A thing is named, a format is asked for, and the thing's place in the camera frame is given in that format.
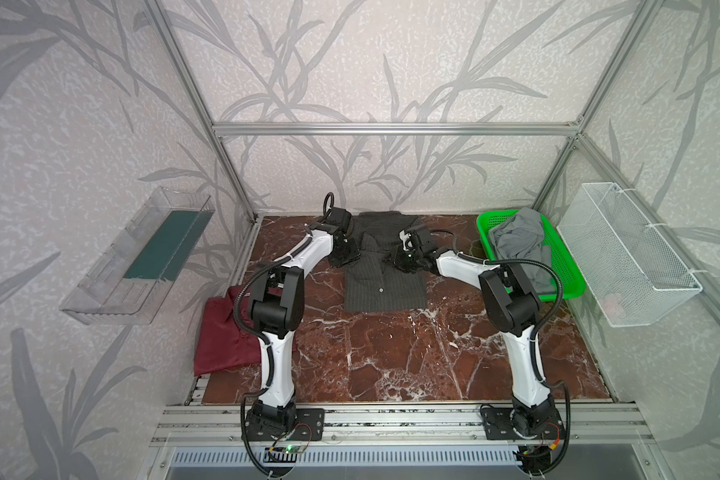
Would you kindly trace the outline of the dark grey striped shirt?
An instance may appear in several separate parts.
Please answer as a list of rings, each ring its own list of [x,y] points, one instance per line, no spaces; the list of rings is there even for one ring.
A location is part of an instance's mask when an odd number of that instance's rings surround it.
[[[392,264],[402,245],[399,233],[421,221],[398,211],[363,212],[353,218],[352,238],[360,257],[344,268],[344,310],[353,313],[395,312],[427,307],[424,277]]]

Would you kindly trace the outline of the green plastic basket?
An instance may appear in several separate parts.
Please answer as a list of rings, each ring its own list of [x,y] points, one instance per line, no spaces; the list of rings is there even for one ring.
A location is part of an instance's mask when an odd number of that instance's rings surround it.
[[[481,213],[477,217],[476,226],[483,249],[489,259],[497,259],[496,248],[490,239],[489,231],[518,212],[518,209],[494,210]],[[543,214],[540,215],[540,222],[544,232],[542,245],[548,247],[550,253],[550,261],[545,261],[545,263],[560,277],[563,285],[563,298],[572,299],[580,297],[586,290],[586,282],[578,265],[555,227]]]

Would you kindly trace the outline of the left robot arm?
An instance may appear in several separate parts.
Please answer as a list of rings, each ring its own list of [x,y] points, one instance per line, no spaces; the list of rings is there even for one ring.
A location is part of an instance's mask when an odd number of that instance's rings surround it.
[[[263,265],[235,301],[238,327],[255,336],[261,349],[261,387],[247,393],[252,406],[240,408],[243,438],[261,441],[292,432],[297,425],[292,351],[305,310],[305,280],[323,259],[341,267],[359,258],[349,235],[352,214],[326,207],[305,236],[284,255]]]

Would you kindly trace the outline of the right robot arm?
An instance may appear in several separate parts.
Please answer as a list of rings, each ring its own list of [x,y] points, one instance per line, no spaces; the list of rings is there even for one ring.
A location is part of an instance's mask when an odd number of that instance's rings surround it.
[[[481,291],[488,319],[501,333],[512,374],[510,426],[521,438],[534,439],[551,425],[566,438],[553,386],[543,373],[538,333],[547,321],[542,302],[522,268],[523,261],[480,259],[453,248],[440,247],[425,226],[399,232],[400,244],[391,254],[394,267],[405,273],[428,271],[455,279]]]

